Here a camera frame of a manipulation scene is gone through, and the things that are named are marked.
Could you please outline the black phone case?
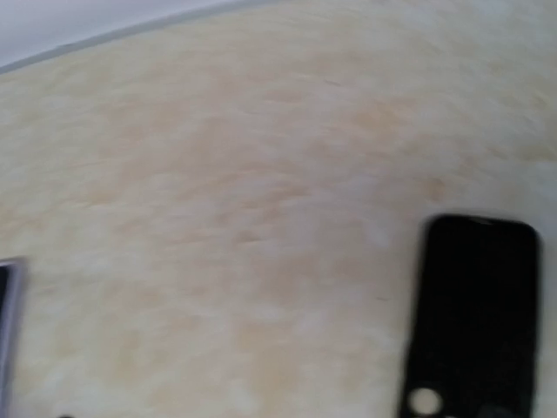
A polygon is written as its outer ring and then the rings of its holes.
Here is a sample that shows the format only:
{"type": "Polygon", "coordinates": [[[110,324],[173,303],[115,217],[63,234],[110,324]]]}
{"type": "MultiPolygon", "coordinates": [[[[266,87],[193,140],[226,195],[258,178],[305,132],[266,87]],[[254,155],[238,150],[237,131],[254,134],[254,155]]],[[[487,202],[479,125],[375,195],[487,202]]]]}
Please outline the black phone case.
{"type": "Polygon", "coordinates": [[[529,417],[543,245],[529,224],[441,213],[423,226],[396,414],[428,389],[435,417],[529,417]]]}

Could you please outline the lilac phone case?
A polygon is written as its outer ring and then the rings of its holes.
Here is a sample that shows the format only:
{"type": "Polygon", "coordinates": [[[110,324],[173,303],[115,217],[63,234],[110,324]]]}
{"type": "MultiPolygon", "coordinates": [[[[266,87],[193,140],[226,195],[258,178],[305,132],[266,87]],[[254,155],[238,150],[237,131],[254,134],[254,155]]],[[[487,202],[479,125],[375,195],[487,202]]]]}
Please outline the lilac phone case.
{"type": "Polygon", "coordinates": [[[24,258],[3,259],[1,260],[1,266],[8,266],[10,268],[7,301],[3,310],[4,317],[1,320],[1,416],[7,417],[17,339],[17,324],[26,275],[26,262],[24,258]]]}

